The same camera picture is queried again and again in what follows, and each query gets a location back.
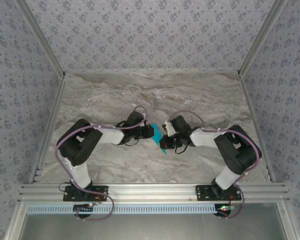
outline blue floral wallpaper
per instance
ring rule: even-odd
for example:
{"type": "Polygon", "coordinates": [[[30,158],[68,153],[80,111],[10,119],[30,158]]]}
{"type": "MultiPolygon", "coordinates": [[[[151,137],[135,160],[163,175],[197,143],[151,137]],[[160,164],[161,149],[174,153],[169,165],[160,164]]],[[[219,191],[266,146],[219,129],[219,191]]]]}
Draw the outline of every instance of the blue floral wallpaper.
{"type": "Polygon", "coordinates": [[[71,71],[237,70],[274,0],[26,0],[71,71]]]}
{"type": "Polygon", "coordinates": [[[27,183],[59,79],[13,0],[0,0],[0,240],[27,183]]]}
{"type": "Polygon", "coordinates": [[[300,223],[300,0],[288,0],[244,77],[279,182],[300,223]]]}

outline black cable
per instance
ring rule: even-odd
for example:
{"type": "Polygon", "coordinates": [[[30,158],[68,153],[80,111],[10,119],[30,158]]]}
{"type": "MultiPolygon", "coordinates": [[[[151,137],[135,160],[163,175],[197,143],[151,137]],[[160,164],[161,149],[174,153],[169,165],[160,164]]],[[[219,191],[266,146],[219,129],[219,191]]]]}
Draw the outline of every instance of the black cable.
{"type": "Polygon", "coordinates": [[[176,147],[175,150],[174,150],[174,152],[175,152],[176,154],[183,154],[183,153],[187,150],[187,147],[188,147],[188,146],[189,146],[189,145],[186,145],[185,148],[183,149],[183,151],[181,151],[181,152],[177,152],[178,147],[176,147]]]}
{"type": "Polygon", "coordinates": [[[60,186],[61,186],[62,184],[71,184],[71,183],[65,181],[65,182],[62,182],[62,183],[59,184],[59,186],[58,186],[59,191],[60,191],[60,192],[65,192],[65,191],[63,191],[63,190],[60,189],[60,186]]]}
{"type": "Polygon", "coordinates": [[[132,146],[134,146],[134,145],[136,145],[137,143],[139,142],[139,139],[136,141],[136,143],[134,143],[134,144],[132,144],[132,145],[128,145],[128,144],[124,144],[124,145],[126,145],[126,146],[128,146],[128,147],[132,147],[132,146]]]}

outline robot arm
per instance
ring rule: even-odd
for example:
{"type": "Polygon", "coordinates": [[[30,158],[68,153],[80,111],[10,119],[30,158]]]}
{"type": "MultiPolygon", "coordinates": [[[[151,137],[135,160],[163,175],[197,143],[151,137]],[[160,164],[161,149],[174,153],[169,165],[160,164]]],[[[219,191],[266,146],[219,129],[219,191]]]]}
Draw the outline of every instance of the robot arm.
{"type": "MultiPolygon", "coordinates": [[[[121,121],[115,127],[126,128],[134,126],[143,120],[143,115],[133,111],[127,120],[121,121]]],[[[87,120],[78,120],[57,142],[70,133],[80,128],[91,125],[87,120]]],[[[83,189],[91,185],[92,181],[88,173],[87,160],[97,144],[114,144],[123,145],[128,143],[132,138],[135,140],[151,138],[154,135],[154,128],[146,125],[144,122],[138,127],[131,129],[119,130],[116,128],[89,128],[80,131],[70,137],[59,148],[60,154],[68,170],[73,176],[73,180],[83,189]]]]}
{"type": "MultiPolygon", "coordinates": [[[[235,181],[252,165],[256,163],[256,152],[239,135],[230,132],[206,132],[201,127],[191,128],[182,116],[177,116],[163,125],[167,135],[161,139],[162,149],[176,149],[183,145],[191,147],[207,146],[218,148],[224,159],[225,167],[222,172],[212,181],[212,191],[222,198],[235,181]]],[[[238,132],[251,138],[238,125],[233,125],[229,130],[238,132]]],[[[260,149],[256,146],[259,157],[262,156],[260,149]]]]}

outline gray marble table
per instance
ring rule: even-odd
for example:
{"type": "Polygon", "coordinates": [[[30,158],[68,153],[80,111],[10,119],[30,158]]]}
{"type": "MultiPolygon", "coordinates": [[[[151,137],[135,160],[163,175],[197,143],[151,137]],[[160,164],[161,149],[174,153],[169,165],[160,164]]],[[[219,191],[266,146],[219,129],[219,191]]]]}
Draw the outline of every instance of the gray marble table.
{"type": "MultiPolygon", "coordinates": [[[[206,128],[240,125],[258,143],[252,116],[237,73],[78,73],[65,76],[65,89],[49,149],[45,155],[42,183],[61,183],[69,178],[54,156],[57,140],[80,118],[101,125],[126,120],[136,105],[144,106],[149,123],[162,125],[179,110],[192,110],[206,128]]],[[[189,124],[200,121],[183,115],[189,124]]],[[[88,160],[94,183],[205,183],[223,169],[217,148],[188,147],[167,155],[152,139],[135,146],[100,144],[88,160]]],[[[243,181],[265,182],[263,159],[243,181]]]]}

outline patterned wallpaper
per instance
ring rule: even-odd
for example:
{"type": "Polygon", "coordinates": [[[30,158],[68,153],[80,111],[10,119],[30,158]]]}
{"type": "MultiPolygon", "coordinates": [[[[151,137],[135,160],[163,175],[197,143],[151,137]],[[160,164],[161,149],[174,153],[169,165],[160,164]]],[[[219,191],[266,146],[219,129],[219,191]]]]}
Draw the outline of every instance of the patterned wallpaper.
{"type": "Polygon", "coordinates": [[[300,223],[300,0],[288,0],[244,79],[300,223]]]}
{"type": "Polygon", "coordinates": [[[70,71],[237,70],[274,0],[26,0],[70,71]]]}
{"type": "Polygon", "coordinates": [[[0,240],[27,183],[59,83],[13,0],[0,0],[0,240]]]}

